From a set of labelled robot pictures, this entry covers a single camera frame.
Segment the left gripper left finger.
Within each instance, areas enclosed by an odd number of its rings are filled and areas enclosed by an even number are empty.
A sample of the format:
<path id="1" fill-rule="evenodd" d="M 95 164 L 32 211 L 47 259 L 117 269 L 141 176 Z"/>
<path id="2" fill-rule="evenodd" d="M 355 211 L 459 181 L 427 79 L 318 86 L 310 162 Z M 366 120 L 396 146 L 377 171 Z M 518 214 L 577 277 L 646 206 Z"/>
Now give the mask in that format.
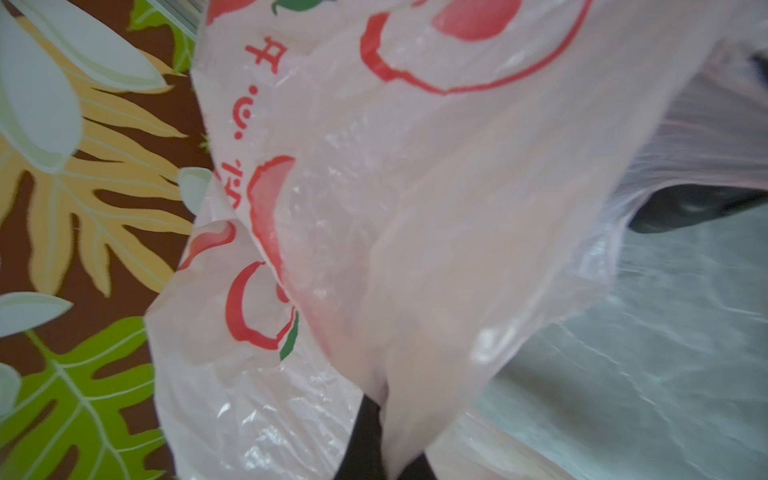
<path id="1" fill-rule="evenodd" d="M 362 398 L 355 424 L 335 480 L 383 480 L 380 408 Z"/>

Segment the pink printed plastic bag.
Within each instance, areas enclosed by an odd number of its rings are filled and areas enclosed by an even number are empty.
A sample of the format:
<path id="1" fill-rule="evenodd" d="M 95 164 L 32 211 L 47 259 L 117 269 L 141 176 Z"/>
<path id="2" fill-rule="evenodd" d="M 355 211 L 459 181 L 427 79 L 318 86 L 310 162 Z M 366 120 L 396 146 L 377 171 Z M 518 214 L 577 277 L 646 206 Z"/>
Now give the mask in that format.
<path id="1" fill-rule="evenodd" d="M 210 1 L 215 175 L 145 315 L 181 479 L 561 479 L 472 403 L 683 183 L 764 188 L 763 1 Z"/>

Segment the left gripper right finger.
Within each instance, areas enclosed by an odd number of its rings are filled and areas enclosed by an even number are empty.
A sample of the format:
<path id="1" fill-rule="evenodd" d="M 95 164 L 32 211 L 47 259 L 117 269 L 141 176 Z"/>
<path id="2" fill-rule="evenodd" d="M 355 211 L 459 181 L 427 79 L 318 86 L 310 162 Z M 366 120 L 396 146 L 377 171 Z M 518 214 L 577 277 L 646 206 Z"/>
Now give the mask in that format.
<path id="1" fill-rule="evenodd" d="M 398 480 L 437 480 L 425 454 L 414 459 L 400 474 Z"/>

